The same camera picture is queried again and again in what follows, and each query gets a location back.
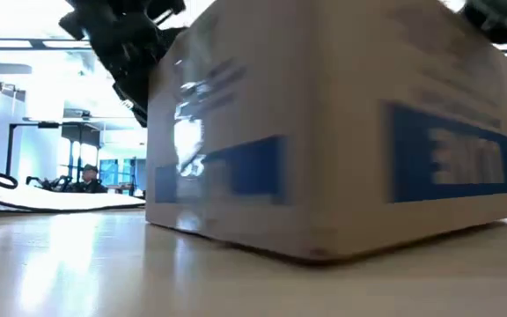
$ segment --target person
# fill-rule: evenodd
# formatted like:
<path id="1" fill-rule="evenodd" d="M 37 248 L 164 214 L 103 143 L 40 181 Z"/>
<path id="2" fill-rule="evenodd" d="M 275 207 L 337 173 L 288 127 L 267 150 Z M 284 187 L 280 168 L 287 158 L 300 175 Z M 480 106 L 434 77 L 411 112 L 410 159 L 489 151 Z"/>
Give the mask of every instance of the person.
<path id="1" fill-rule="evenodd" d="M 83 182 L 76 183 L 70 186 L 70 192 L 74 193 L 87 193 L 87 194 L 104 194 L 108 193 L 108 188 L 101 185 L 101 180 L 97 178 L 99 170 L 96 166 L 87 164 L 84 166 L 84 171 L 81 174 Z"/>

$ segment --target white fabric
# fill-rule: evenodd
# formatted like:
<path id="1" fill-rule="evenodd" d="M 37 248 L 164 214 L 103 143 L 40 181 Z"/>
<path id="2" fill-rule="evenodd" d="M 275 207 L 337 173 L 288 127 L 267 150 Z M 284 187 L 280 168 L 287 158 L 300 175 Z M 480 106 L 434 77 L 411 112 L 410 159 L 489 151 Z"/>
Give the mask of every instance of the white fabric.
<path id="1" fill-rule="evenodd" d="M 83 211 L 137 207 L 144 203 L 142 199 L 127 195 L 54 193 L 27 185 L 19 185 L 16 189 L 0 187 L 0 210 Z"/>

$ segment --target table surface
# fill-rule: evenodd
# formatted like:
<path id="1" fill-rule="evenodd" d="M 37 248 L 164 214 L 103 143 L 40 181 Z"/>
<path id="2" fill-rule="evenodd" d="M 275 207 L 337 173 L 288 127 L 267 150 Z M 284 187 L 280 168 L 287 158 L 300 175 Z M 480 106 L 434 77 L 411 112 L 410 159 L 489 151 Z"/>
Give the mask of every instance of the table surface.
<path id="1" fill-rule="evenodd" d="M 0 316 L 507 316 L 507 220 L 315 269 L 140 210 L 0 215 Z"/>

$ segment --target blue label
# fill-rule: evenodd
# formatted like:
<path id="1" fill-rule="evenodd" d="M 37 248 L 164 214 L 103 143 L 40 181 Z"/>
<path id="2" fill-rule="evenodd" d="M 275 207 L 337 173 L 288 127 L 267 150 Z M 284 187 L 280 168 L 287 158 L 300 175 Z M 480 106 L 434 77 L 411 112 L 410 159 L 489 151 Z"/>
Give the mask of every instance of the blue label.
<path id="1" fill-rule="evenodd" d="M 507 136 L 387 106 L 394 203 L 507 193 Z"/>
<path id="2" fill-rule="evenodd" d="M 273 203 L 284 203 L 283 137 L 272 136 L 206 154 L 201 164 L 223 163 L 228 171 L 229 193 L 235 196 L 270 196 Z M 180 203 L 176 165 L 156 168 L 156 203 Z"/>

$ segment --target cardboard box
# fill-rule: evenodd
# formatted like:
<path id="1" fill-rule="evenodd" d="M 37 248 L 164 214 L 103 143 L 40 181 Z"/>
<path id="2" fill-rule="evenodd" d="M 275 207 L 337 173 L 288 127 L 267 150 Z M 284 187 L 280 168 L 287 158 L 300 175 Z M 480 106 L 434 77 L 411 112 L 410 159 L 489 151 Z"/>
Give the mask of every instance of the cardboard box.
<path id="1" fill-rule="evenodd" d="M 437 0 L 218 0 L 149 117 L 153 224 L 325 261 L 507 217 L 507 57 Z"/>

